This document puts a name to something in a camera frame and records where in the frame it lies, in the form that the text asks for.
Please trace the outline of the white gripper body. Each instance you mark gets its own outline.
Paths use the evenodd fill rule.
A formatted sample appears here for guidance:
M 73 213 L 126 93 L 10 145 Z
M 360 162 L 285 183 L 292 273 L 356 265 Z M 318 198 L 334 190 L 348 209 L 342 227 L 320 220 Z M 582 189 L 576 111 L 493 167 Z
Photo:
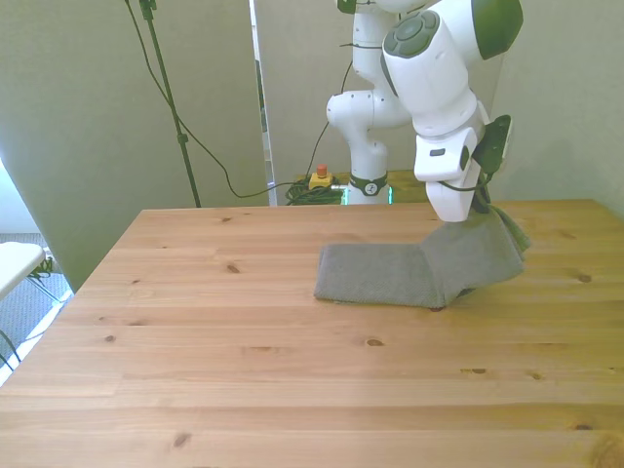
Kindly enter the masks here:
M 475 192 L 475 182 L 427 182 L 428 200 L 443 222 L 462 222 L 467 219 Z

